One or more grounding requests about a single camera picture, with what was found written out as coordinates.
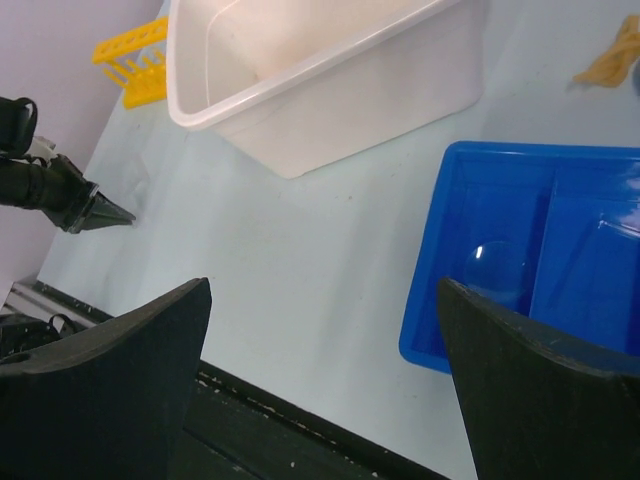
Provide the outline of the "yellow test tube rack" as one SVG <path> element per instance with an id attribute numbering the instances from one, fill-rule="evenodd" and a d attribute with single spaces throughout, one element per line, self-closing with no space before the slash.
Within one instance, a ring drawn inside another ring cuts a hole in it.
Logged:
<path id="1" fill-rule="evenodd" d="M 92 63 L 122 89 L 122 103 L 130 110 L 165 100 L 166 57 L 160 45 L 167 38 L 169 19 L 160 17 L 99 43 Z"/>

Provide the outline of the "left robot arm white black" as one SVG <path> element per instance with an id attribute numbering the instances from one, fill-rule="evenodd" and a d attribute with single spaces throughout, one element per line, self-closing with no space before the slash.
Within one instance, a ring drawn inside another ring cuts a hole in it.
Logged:
<path id="1" fill-rule="evenodd" d="M 40 211 L 71 234 L 131 226 L 133 214 L 103 195 L 67 156 L 35 136 L 37 120 L 33 100 L 1 100 L 1 204 Z"/>

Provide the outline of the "small tan rubber piece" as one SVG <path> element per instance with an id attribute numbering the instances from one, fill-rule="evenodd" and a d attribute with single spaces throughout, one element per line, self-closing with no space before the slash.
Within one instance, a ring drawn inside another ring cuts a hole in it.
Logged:
<path id="1" fill-rule="evenodd" d="M 617 88 L 639 60 L 639 16 L 629 15 L 623 21 L 610 47 L 583 72 L 572 77 L 579 85 Z"/>

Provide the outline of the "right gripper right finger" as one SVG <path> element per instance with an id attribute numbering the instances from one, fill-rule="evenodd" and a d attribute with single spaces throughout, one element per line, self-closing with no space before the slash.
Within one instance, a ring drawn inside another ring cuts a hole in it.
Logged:
<path id="1" fill-rule="evenodd" d="M 638 357 L 450 278 L 437 314 L 478 478 L 638 478 Z"/>

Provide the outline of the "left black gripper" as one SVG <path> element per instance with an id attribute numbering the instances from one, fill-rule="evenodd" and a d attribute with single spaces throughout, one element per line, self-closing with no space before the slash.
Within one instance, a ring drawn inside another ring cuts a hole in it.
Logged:
<path id="1" fill-rule="evenodd" d="M 1 158 L 1 204 L 42 212 L 56 227 L 80 233 L 132 226 L 136 216 L 98 193 L 64 155 L 48 163 Z"/>

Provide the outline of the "white plastic tub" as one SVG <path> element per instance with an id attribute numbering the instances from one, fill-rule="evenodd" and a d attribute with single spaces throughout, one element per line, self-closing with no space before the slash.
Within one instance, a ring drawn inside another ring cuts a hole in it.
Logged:
<path id="1" fill-rule="evenodd" d="M 292 179 L 482 95 L 481 1 L 174 1 L 168 109 Z"/>

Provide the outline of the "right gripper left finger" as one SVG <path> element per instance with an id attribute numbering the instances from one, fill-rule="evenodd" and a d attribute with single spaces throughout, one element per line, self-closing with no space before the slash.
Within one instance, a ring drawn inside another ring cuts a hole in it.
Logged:
<path id="1" fill-rule="evenodd" d="M 1 362 L 4 479 L 165 479 L 211 310 L 196 278 Z"/>

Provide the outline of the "clear watch glass dish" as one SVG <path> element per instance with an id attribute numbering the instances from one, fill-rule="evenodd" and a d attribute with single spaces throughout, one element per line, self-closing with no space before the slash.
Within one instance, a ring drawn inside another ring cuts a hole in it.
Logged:
<path id="1" fill-rule="evenodd" d="M 469 254 L 462 282 L 480 295 L 517 310 L 526 297 L 530 276 L 525 250 L 510 241 L 494 240 Z"/>

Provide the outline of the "blue compartment tray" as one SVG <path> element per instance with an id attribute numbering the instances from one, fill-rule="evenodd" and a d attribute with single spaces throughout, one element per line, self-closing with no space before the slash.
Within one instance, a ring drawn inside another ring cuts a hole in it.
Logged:
<path id="1" fill-rule="evenodd" d="M 639 152 L 460 141 L 438 173 L 399 337 L 402 357 L 442 373 L 449 362 L 437 285 L 461 284 L 469 254 L 489 241 L 520 245 L 530 283 L 519 314 L 591 343 L 639 351 L 639 255 L 593 256 L 587 228 L 601 216 L 639 224 Z"/>

